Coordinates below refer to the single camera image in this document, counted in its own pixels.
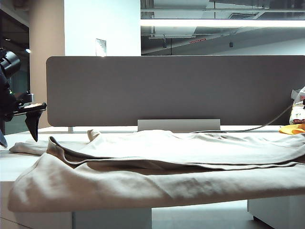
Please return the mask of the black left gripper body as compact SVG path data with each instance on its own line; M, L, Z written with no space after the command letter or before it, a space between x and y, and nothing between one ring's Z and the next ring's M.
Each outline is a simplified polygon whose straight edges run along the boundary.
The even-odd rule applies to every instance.
M46 103L30 104L33 102L33 94L29 91L14 94L10 88L8 79L0 72L0 117L5 122L12 120L14 116L26 115L28 112L45 111Z

